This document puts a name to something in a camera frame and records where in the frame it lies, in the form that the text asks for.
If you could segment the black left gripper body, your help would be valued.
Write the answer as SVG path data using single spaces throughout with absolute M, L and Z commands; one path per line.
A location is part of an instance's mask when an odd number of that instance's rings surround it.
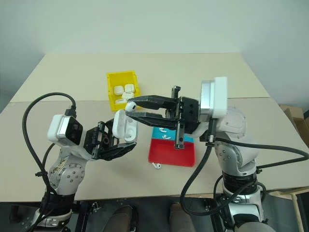
M 84 149 L 91 155 L 91 158 L 98 160 L 99 150 L 114 145 L 114 136 L 109 136 L 105 131 L 105 122 L 98 122 L 97 126 L 86 132 Z

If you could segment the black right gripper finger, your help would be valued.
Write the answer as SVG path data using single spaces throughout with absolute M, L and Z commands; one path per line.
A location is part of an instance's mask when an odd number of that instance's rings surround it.
M 163 109 L 175 109 L 178 100 L 175 98 L 148 95 L 148 96 L 138 96 L 128 100 L 128 102 L 134 102 L 137 106 L 146 109 L 158 110 Z
M 160 114 L 148 112 L 126 112 L 126 116 L 151 127 L 175 129 L 177 121 L 173 119 L 163 118 Z

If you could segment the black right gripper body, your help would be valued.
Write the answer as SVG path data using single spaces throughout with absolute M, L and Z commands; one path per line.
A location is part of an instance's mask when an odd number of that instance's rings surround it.
M 171 98 L 175 100 L 175 106 L 166 109 L 166 118 L 175 121 L 175 149 L 184 149 L 184 134 L 191 134 L 198 126 L 198 100 L 179 97 L 181 87 L 174 86 L 171 90 Z

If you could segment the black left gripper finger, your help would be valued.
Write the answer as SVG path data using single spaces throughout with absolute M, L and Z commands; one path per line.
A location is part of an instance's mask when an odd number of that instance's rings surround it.
M 99 150 L 98 158 L 100 160 L 106 160 L 106 161 L 111 161 L 113 159 L 120 158 L 126 153 L 133 150 L 136 144 L 137 144 L 136 142 L 122 143 L 113 145 L 108 148 L 102 148 Z
M 113 132 L 112 132 L 113 122 L 114 122 L 114 119 L 113 119 L 113 118 L 105 122 L 104 131 L 105 131 L 109 136 L 113 136 Z

